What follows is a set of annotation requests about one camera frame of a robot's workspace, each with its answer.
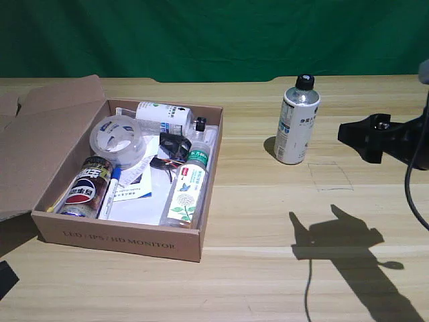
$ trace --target wooden table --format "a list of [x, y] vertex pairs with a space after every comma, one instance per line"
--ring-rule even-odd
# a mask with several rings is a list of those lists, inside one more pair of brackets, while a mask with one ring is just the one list
[[[58, 81], [3, 78], [0, 94]], [[306, 159], [286, 166], [265, 148], [294, 82], [104, 79], [108, 97], [225, 108], [202, 261], [45, 244], [21, 216], [0, 224], [0, 256], [20, 277], [0, 320], [300, 322], [306, 295], [313, 321], [429, 320], [429, 235], [406, 203], [405, 164], [388, 155], [368, 164], [336, 139], [340, 123], [372, 113], [419, 116], [428, 88], [416, 76], [316, 77], [322, 104]], [[415, 171], [412, 182], [427, 214], [429, 172]], [[293, 253], [317, 223], [325, 224], [312, 226], [314, 246]]]

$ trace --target product label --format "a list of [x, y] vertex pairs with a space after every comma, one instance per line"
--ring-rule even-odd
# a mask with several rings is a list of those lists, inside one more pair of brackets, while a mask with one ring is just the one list
[[188, 160], [197, 160], [202, 162], [205, 166], [207, 166], [208, 155], [206, 152], [200, 150], [193, 150], [189, 152]]
[[95, 196], [95, 186], [88, 179], [79, 179], [71, 188], [66, 199], [66, 205], [85, 203]]
[[111, 177], [111, 173], [109, 172], [108, 169], [102, 167], [102, 166], [97, 166], [96, 164], [89, 165], [90, 167], [82, 169], [82, 171], [80, 171], [78, 178], [85, 178], [85, 177], [89, 177], [89, 178], [98, 178], [99, 176], [103, 179], [105, 179], [107, 182], [110, 181], [110, 177]]
[[182, 166], [168, 211], [168, 218], [190, 223], [201, 193], [206, 171], [195, 165]]
[[181, 106], [140, 102], [137, 108], [136, 119], [156, 121], [162, 133], [183, 135], [189, 125], [190, 110]]
[[276, 158], [288, 164], [304, 159], [312, 133], [318, 102], [307, 106], [292, 106], [283, 100], [282, 113], [275, 139]]

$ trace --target cardboard box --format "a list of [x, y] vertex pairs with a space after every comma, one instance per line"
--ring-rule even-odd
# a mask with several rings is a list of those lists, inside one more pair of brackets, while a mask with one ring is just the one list
[[0, 97], [0, 133], [15, 119], [18, 114], [18, 94], [7, 93]]
[[[0, 106], [8, 102], [9, 114], [16, 99], [12, 97], [0, 100]], [[113, 115], [116, 107], [136, 110], [138, 103], [105, 99], [99, 78], [92, 75], [30, 91], [16, 118], [2, 108], [2, 124], [7, 126], [0, 133], [0, 220], [31, 211], [41, 235], [50, 243], [199, 262], [221, 144], [221, 107], [175, 103], [219, 126], [198, 229], [45, 212], [92, 154], [89, 134], [93, 126]]]

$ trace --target bottle cap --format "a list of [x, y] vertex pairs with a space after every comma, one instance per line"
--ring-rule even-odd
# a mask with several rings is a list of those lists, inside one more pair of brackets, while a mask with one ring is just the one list
[[121, 168], [117, 166], [116, 168], [113, 169], [112, 179], [119, 180], [119, 178], [121, 178]]
[[304, 91], [309, 91], [314, 87], [314, 76], [310, 74], [301, 74], [296, 79], [295, 87]]
[[207, 119], [205, 117], [197, 117], [195, 123], [195, 130], [199, 132], [204, 132], [206, 129]]

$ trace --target pepsi can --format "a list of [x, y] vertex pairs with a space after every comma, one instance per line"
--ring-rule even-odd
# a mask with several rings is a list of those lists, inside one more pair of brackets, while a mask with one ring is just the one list
[[108, 160], [100, 156], [87, 158], [59, 213], [97, 218], [112, 171], [113, 166]]

